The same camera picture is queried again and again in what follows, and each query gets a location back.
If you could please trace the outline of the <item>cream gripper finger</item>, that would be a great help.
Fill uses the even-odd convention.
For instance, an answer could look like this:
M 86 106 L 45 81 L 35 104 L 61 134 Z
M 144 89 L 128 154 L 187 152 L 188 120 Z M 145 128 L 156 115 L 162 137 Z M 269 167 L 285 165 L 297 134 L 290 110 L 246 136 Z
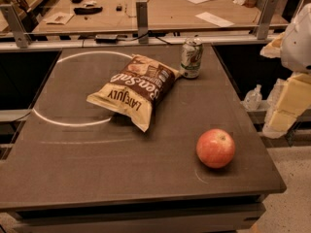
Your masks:
M 274 40 L 272 40 L 269 44 L 264 46 L 260 55 L 267 58 L 280 58 L 281 57 L 281 45 L 284 37 L 284 32 L 278 35 Z
M 311 106 L 311 76 L 292 73 L 285 81 L 278 79 L 268 96 L 268 105 L 267 130 L 287 132 Z

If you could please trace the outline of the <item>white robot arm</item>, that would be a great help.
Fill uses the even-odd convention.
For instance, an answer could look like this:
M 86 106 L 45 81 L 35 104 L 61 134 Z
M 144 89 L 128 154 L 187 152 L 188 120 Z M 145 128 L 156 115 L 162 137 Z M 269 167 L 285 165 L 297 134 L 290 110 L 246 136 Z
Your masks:
M 285 135 L 311 106 L 311 4 L 305 5 L 284 33 L 262 48 L 262 56 L 279 57 L 283 67 L 292 71 L 286 80 L 278 79 L 270 91 L 263 135 Z

